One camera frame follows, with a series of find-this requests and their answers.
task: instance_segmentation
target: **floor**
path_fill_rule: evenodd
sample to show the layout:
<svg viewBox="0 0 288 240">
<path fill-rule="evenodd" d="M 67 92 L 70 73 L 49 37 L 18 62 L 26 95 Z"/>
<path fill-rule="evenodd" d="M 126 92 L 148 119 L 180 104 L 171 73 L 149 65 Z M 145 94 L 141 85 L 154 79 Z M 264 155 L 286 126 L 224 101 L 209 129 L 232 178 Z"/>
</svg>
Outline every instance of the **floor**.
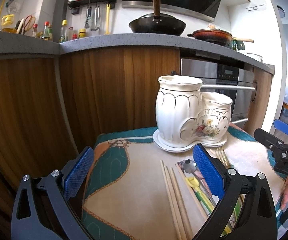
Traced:
<svg viewBox="0 0 288 240">
<path fill-rule="evenodd" d="M 280 120 L 288 124 L 288 118 L 284 115 L 280 117 Z M 282 133 L 279 130 L 275 130 L 274 136 L 282 140 L 285 144 L 288 144 L 288 135 Z"/>
</svg>

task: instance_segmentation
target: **tablecloth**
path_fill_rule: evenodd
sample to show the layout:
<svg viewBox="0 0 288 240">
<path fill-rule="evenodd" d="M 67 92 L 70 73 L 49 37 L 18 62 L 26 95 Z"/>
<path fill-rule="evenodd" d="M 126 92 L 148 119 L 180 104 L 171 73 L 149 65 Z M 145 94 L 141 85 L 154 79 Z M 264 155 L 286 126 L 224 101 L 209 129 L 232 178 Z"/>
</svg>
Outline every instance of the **tablecloth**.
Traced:
<svg viewBox="0 0 288 240">
<path fill-rule="evenodd" d="M 87 175 L 82 222 L 96 240 L 176 240 L 170 204 L 160 160 L 192 159 L 192 150 L 171 154 L 159 149 L 152 135 L 156 127 L 100 135 L 95 144 L 95 160 Z M 263 172 L 271 188 L 277 217 L 286 176 L 273 170 L 271 151 L 246 132 L 229 127 L 223 146 L 240 174 Z M 212 149 L 207 148 L 215 157 Z M 193 233 L 205 219 L 176 175 Z"/>
</svg>

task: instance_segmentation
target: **gray countertop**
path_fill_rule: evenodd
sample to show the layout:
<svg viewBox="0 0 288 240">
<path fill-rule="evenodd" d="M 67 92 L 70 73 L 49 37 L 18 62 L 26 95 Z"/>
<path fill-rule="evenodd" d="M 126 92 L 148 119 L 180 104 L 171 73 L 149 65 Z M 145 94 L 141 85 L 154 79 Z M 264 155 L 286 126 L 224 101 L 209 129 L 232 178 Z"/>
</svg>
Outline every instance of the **gray countertop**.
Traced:
<svg viewBox="0 0 288 240">
<path fill-rule="evenodd" d="M 85 49 L 135 45 L 189 49 L 196 51 L 197 54 L 210 55 L 210 57 L 220 55 L 242 61 L 271 74 L 275 72 L 273 65 L 266 65 L 235 50 L 193 38 L 151 33 L 122 33 L 87 37 L 58 44 L 25 35 L 0 32 L 0 55 L 43 54 L 56 56 Z"/>
</svg>

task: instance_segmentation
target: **black spice rack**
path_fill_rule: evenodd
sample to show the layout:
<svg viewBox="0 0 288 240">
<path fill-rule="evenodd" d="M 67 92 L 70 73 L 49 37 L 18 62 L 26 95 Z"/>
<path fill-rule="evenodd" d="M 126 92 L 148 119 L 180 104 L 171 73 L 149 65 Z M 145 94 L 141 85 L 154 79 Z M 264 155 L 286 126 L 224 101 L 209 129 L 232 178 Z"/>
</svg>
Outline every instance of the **black spice rack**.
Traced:
<svg viewBox="0 0 288 240">
<path fill-rule="evenodd" d="M 76 12 L 77 9 L 82 8 L 84 6 L 88 6 L 90 4 L 94 4 L 94 3 L 110 4 L 111 5 L 111 9 L 114 9 L 116 1 L 117 0 L 78 0 L 78 1 L 74 1 L 74 2 L 69 2 L 67 5 L 68 5 L 68 9 L 72 10 L 72 14 L 76 14 L 74 12 Z"/>
</svg>

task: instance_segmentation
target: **oven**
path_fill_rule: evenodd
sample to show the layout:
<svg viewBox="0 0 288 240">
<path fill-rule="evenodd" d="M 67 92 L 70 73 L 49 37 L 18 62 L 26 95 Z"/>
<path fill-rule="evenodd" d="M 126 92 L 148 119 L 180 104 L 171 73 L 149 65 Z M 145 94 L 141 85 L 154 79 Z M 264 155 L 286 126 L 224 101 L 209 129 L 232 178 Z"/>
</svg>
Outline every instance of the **oven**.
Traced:
<svg viewBox="0 0 288 240">
<path fill-rule="evenodd" d="M 197 77 L 203 80 L 201 91 L 217 92 L 230 97 L 231 122 L 244 127 L 251 103 L 254 73 L 219 63 L 181 59 L 181 75 Z"/>
</svg>

